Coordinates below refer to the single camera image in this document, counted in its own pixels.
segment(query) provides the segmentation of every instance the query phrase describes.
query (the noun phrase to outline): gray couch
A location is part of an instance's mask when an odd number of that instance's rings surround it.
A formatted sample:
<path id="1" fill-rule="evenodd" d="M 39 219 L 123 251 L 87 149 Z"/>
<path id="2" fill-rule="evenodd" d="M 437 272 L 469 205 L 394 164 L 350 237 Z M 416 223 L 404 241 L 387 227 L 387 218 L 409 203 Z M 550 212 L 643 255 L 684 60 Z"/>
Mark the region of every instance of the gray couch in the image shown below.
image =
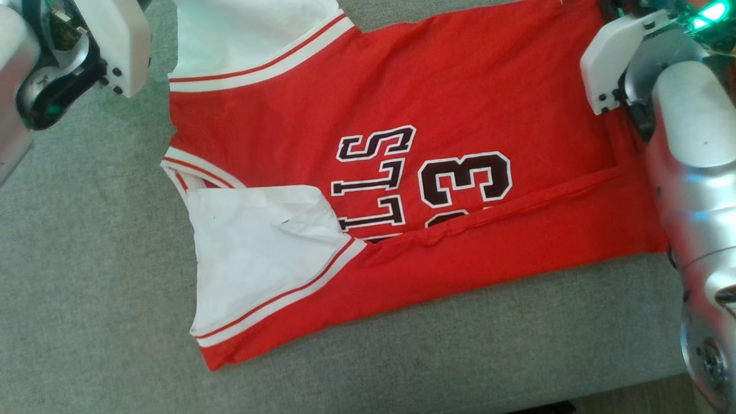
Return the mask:
<path id="1" fill-rule="evenodd" d="M 341 1 L 365 30 L 491 3 Z M 192 230 L 158 167 L 176 13 L 159 0 L 147 14 L 145 91 L 85 95 L 0 189 L 0 413 L 504 413 L 684 371 L 679 277 L 640 256 L 339 326 L 210 373 L 188 334 Z"/>

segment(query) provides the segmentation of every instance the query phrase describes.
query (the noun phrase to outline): printed number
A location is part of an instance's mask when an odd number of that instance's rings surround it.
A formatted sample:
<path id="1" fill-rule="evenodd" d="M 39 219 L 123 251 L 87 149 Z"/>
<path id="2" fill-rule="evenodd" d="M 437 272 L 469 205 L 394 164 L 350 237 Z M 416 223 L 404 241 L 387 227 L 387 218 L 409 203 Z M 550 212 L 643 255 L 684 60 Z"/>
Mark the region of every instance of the printed number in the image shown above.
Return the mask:
<path id="1" fill-rule="evenodd" d="M 371 134 L 363 143 L 363 136 L 346 136 L 340 140 L 337 150 L 337 159 L 341 162 L 353 162 L 375 158 L 386 149 L 383 155 L 403 154 L 411 150 L 417 129 L 405 125 L 393 130 L 380 131 Z M 381 161 L 378 169 L 378 178 L 359 181 L 333 181 L 331 192 L 334 197 L 341 197 L 348 192 L 370 190 L 398 190 L 404 171 L 405 158 L 393 158 Z M 486 173 L 485 178 L 475 182 L 475 176 Z M 511 164 L 509 159 L 500 152 L 483 152 L 470 154 L 463 158 L 443 158 L 426 161 L 419 170 L 420 194 L 422 201 L 432 208 L 443 208 L 453 205 L 451 190 L 472 189 L 479 186 L 483 201 L 500 200 L 506 196 L 512 187 Z M 443 188 L 440 178 L 450 177 L 451 188 Z M 340 217 L 339 222 L 343 231 L 351 228 L 368 227 L 373 225 L 390 224 L 393 226 L 406 224 L 401 196 L 392 195 L 378 198 L 378 208 L 385 213 L 368 217 Z M 467 215 L 466 210 L 440 213 L 429 219 L 425 227 L 438 225 L 456 217 Z M 395 236 L 377 236 L 373 242 Z"/>
<path id="2" fill-rule="evenodd" d="M 481 183 L 483 201 L 501 200 L 512 186 L 511 163 L 500 152 L 470 154 L 463 158 L 429 160 L 419 170 L 422 201 L 431 208 L 453 205 L 450 189 L 442 188 L 441 177 L 452 178 L 452 190 L 472 189 L 476 172 L 485 172 L 487 179 Z"/>

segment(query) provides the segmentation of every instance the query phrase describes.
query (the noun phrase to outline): basketball jersey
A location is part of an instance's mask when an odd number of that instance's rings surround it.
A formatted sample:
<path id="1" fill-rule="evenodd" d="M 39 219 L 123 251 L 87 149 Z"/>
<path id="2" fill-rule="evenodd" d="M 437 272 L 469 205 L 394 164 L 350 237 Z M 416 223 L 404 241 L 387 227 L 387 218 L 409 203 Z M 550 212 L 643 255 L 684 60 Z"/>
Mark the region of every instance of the basketball jersey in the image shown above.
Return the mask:
<path id="1" fill-rule="evenodd" d="M 211 370 L 327 326 L 666 240 L 622 110 L 578 62 L 596 0 L 362 32 L 334 0 L 176 0 L 162 167 Z"/>

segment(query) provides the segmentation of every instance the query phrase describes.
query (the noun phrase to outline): jersey armhole trim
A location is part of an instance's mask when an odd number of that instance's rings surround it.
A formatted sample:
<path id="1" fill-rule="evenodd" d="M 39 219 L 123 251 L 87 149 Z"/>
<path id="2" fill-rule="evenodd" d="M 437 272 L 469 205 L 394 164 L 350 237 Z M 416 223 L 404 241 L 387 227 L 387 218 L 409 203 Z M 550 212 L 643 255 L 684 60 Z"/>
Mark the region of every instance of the jersey armhole trim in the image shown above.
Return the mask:
<path id="1" fill-rule="evenodd" d="M 316 31 L 304 41 L 293 46 L 268 63 L 229 74 L 202 77 L 171 76 L 169 78 L 169 87 L 172 92 L 206 92 L 221 91 L 263 82 L 264 80 L 284 74 L 301 63 L 304 63 L 353 27 L 355 27 L 355 24 L 340 10 L 339 15 L 328 20 L 322 27 L 315 28 Z"/>
<path id="2" fill-rule="evenodd" d="M 170 147 L 161 161 L 164 169 L 181 171 L 218 186 L 221 189 L 244 189 L 246 186 L 233 175 L 196 155 Z"/>
<path id="3" fill-rule="evenodd" d="M 268 301 L 256 306 L 244 315 L 239 317 L 227 325 L 214 330 L 210 333 L 195 336 L 198 344 L 202 348 L 208 348 L 211 346 L 223 343 L 237 335 L 245 332 L 247 329 L 253 327 L 257 323 L 266 319 L 268 316 L 279 312 L 281 309 L 286 308 L 297 301 L 307 298 L 309 295 L 314 294 L 321 288 L 323 288 L 337 273 L 342 270 L 345 265 L 355 258 L 364 248 L 366 243 L 359 239 L 349 239 L 340 248 L 337 253 L 329 260 L 325 265 L 324 269 L 313 277 L 306 284 L 300 287 L 296 287 L 288 292 L 281 293 Z"/>
<path id="4" fill-rule="evenodd" d="M 184 203 L 186 204 L 186 192 L 189 190 L 189 187 L 186 185 L 186 182 L 184 181 L 182 175 L 175 169 L 163 165 L 161 167 L 163 168 L 163 171 L 169 177 L 171 182 L 174 184 L 174 187 L 176 187 L 177 191 L 179 192 L 179 196 L 181 196 L 182 200 L 184 200 Z"/>

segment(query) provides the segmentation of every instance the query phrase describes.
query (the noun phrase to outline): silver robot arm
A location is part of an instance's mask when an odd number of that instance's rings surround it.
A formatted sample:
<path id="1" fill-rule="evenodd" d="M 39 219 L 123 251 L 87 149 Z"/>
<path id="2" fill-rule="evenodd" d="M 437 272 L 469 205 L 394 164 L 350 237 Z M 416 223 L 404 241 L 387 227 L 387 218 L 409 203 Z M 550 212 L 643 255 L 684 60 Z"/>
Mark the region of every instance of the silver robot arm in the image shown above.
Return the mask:
<path id="1" fill-rule="evenodd" d="M 648 142 L 652 194 L 683 280 L 683 357 L 710 404 L 736 413 L 736 107 L 716 76 L 718 58 L 732 59 L 694 40 L 704 27 L 695 18 L 672 9 L 618 18 L 581 70 L 594 112 L 626 106 Z"/>
<path id="2" fill-rule="evenodd" d="M 0 0 L 0 186 L 95 85 L 132 97 L 148 80 L 151 0 Z"/>

